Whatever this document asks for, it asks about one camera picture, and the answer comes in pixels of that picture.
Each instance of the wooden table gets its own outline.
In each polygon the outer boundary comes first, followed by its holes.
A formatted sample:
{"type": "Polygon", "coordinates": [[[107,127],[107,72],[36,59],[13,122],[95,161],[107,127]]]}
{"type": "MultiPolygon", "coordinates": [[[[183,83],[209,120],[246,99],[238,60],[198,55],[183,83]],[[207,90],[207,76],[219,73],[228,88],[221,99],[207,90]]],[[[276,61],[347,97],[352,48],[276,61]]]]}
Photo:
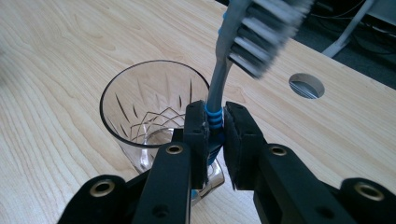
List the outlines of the wooden table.
{"type": "MultiPolygon", "coordinates": [[[[0,222],[55,223],[89,179],[136,176],[100,120],[102,91],[124,68],[155,59],[210,80],[225,9],[214,0],[1,0],[0,222]]],[[[338,187],[361,176],[396,193],[396,91],[290,41],[261,80],[235,66],[224,98],[245,105],[268,142],[292,148],[320,180],[338,187]],[[299,72],[321,80],[321,98],[290,89],[299,72]]],[[[226,181],[191,209],[191,223],[260,222],[251,192],[226,181]]]]}

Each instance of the metal ring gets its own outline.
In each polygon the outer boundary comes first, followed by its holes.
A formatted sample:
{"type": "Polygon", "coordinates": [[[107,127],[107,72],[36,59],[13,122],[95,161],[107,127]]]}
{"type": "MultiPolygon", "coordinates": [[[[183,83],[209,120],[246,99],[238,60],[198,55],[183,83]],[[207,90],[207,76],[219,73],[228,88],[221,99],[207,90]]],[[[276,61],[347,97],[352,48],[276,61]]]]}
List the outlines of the metal ring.
{"type": "Polygon", "coordinates": [[[170,146],[166,149],[166,152],[169,154],[178,154],[183,151],[183,147],[181,146],[170,146]]]}
{"type": "Polygon", "coordinates": [[[384,200],[384,194],[376,189],[375,187],[368,185],[363,182],[359,182],[355,185],[355,190],[363,197],[366,197],[373,201],[382,201],[384,200]]]}
{"type": "Polygon", "coordinates": [[[116,184],[110,179],[99,180],[91,187],[90,194],[95,198],[103,197],[111,193],[115,187],[116,184]]]}
{"type": "Polygon", "coordinates": [[[286,151],[285,148],[281,147],[271,147],[270,150],[276,156],[285,156],[286,154],[288,154],[288,151],[286,151]]]}

